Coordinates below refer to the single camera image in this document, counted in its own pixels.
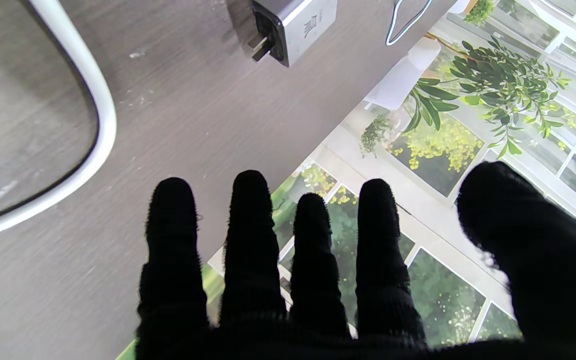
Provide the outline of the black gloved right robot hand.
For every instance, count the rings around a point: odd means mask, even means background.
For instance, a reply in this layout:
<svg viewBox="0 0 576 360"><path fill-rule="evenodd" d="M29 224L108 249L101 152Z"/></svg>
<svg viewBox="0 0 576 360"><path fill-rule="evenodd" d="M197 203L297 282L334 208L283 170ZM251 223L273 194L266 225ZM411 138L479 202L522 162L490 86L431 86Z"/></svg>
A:
<svg viewBox="0 0 576 360"><path fill-rule="evenodd" d="M262 173L233 183L219 325L207 315L190 185L170 177L151 196L139 283L137 360L576 360L576 218L505 162L481 162L457 199L462 232L505 273L522 339L430 347L414 306L391 187L361 187L357 331L348 328L325 201L298 201L290 296L278 271L272 201Z"/></svg>

